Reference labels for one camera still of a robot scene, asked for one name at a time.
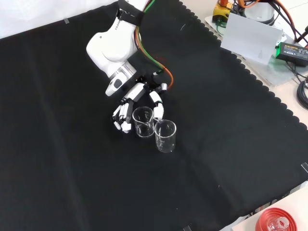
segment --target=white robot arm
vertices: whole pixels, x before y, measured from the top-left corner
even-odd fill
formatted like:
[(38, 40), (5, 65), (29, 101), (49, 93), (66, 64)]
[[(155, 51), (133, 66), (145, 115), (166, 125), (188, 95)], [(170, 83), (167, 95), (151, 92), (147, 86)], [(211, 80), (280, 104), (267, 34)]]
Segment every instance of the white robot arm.
[[(119, 11), (113, 25), (107, 32), (97, 33), (87, 45), (87, 53), (94, 63), (104, 71), (111, 82), (106, 95), (113, 95), (135, 74), (136, 69), (127, 61), (137, 48), (134, 42), (134, 31), (140, 25), (143, 9), (148, 0), (118, 0)], [(167, 90), (166, 84), (161, 84), (152, 91), (146, 90), (147, 83), (137, 83), (122, 99), (121, 105), (113, 114), (114, 125), (118, 130), (128, 133), (131, 130), (131, 115), (133, 104), (146, 92), (149, 93), (154, 108), (154, 118), (162, 119), (164, 108), (159, 93)]]

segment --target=glass beaker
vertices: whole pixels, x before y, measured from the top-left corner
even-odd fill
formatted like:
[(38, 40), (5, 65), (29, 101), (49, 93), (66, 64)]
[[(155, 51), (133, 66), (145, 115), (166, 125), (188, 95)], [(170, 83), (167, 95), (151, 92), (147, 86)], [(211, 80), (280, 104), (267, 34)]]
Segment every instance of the glass beaker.
[(155, 125), (156, 146), (163, 153), (170, 153), (175, 148), (177, 126), (170, 120), (159, 120)]
[(136, 133), (141, 138), (148, 138), (154, 134), (154, 113), (149, 107), (138, 107), (133, 112)]

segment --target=beaker rim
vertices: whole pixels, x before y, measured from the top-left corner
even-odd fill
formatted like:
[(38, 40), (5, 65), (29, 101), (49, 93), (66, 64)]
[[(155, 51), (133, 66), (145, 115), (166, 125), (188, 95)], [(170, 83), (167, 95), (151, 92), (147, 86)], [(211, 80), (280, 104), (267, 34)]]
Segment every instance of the beaker rim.
[(134, 112), (135, 112), (137, 109), (139, 109), (139, 108), (148, 108), (148, 109), (150, 109), (150, 110), (152, 111), (152, 116), (151, 116), (150, 121), (154, 118), (154, 112), (153, 112), (152, 108), (147, 107), (147, 106), (143, 106), (143, 107), (138, 107), (138, 108), (136, 108), (136, 109), (133, 111), (133, 120), (134, 120), (134, 121), (145, 124), (144, 122), (141, 122), (141, 121), (135, 119)]
[[(173, 125), (174, 125), (174, 132), (170, 135), (170, 136), (161, 136), (161, 135), (158, 135), (157, 134), (157, 132), (156, 132), (156, 126), (157, 126), (157, 124), (159, 123), (159, 122), (161, 122), (161, 121), (168, 121), (168, 122), (171, 122)], [(158, 137), (160, 137), (160, 138), (170, 138), (171, 136), (174, 136), (174, 134), (177, 132), (177, 126), (176, 126), (176, 124), (173, 122), (173, 121), (171, 121), (171, 120), (168, 120), (168, 119), (161, 119), (161, 120), (159, 120), (156, 124), (155, 124), (155, 127), (154, 127), (154, 132), (155, 132), (155, 134), (156, 134), (156, 136), (158, 136)]]

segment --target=black cloth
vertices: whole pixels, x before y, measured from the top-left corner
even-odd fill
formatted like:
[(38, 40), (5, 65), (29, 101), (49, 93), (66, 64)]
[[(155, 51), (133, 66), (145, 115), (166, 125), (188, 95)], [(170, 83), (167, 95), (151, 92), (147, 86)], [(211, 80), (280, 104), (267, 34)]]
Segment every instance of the black cloth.
[[(141, 26), (175, 79), (163, 100), (176, 149), (118, 132), (119, 96), (86, 53), (116, 12), (0, 40), (2, 230), (217, 231), (307, 179), (307, 127), (177, 0), (156, 0)], [(139, 52), (130, 62), (157, 71)]]

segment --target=red lid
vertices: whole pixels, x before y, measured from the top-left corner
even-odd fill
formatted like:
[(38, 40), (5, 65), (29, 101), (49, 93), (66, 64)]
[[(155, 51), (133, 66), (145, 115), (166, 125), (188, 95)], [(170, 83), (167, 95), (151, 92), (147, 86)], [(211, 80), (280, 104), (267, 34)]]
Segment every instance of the red lid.
[(272, 217), (285, 217), (290, 224), (287, 231), (297, 231), (296, 222), (293, 217), (280, 208), (270, 208), (265, 210), (256, 223), (256, 231), (268, 231), (267, 222)]

